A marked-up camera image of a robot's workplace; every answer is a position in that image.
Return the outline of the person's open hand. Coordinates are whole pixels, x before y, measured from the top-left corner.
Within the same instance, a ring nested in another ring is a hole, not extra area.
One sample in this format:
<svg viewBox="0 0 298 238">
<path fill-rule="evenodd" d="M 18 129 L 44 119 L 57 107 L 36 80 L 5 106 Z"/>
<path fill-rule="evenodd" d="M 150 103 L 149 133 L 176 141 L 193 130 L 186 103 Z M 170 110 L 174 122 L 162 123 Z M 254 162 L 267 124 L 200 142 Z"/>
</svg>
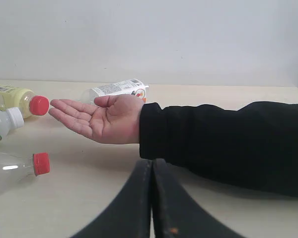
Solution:
<svg viewBox="0 0 298 238">
<path fill-rule="evenodd" d="M 102 96 L 94 105 L 53 99 L 49 114 L 68 129 L 102 144 L 138 144 L 144 102 L 132 95 Z"/>
</svg>

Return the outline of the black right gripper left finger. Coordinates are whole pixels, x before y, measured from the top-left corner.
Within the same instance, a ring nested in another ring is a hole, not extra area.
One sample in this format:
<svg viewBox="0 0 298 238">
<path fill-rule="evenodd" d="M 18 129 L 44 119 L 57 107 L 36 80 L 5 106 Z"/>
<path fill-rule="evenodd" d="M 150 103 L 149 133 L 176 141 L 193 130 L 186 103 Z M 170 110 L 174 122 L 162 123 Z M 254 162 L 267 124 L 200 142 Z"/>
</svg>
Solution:
<svg viewBox="0 0 298 238">
<path fill-rule="evenodd" d="M 152 161 L 141 159 L 113 201 L 74 238 L 149 238 Z"/>
</svg>

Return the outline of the black sleeved forearm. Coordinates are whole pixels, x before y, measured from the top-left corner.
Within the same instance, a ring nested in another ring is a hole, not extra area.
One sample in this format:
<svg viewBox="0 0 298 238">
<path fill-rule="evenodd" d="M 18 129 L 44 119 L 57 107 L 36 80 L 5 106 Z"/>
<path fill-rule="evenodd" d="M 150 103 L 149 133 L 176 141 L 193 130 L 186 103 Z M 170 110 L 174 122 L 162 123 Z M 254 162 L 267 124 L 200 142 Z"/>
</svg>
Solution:
<svg viewBox="0 0 298 238">
<path fill-rule="evenodd" d="M 237 111 L 146 104 L 140 156 L 217 182 L 298 197 L 298 104 L 253 102 Z"/>
</svg>

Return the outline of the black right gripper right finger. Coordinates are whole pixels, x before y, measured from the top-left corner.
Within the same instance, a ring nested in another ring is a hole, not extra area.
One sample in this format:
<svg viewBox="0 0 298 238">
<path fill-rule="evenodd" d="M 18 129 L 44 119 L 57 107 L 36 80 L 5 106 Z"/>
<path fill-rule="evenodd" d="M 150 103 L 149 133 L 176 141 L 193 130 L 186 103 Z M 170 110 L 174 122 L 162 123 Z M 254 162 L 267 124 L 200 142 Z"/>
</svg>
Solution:
<svg viewBox="0 0 298 238">
<path fill-rule="evenodd" d="M 172 175 L 163 159 L 152 166 L 152 217 L 157 238 L 240 238 L 206 212 Z"/>
</svg>

